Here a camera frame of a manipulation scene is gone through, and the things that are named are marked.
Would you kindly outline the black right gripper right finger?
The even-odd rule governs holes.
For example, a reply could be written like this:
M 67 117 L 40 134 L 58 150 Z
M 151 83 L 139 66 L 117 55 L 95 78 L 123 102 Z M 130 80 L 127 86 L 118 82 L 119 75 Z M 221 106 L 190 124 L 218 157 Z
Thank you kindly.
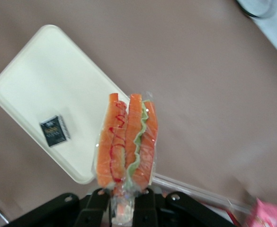
M 133 227 L 161 227 L 162 208 L 162 189 L 150 186 L 145 193 L 135 198 Z

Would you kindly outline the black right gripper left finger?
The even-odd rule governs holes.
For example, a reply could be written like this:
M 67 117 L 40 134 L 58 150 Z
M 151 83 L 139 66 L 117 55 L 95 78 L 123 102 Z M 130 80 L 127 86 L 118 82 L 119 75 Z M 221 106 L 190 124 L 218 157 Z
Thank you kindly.
M 95 190 L 89 197 L 87 205 L 79 212 L 75 227 L 100 227 L 104 213 L 107 211 L 109 194 L 104 189 Z

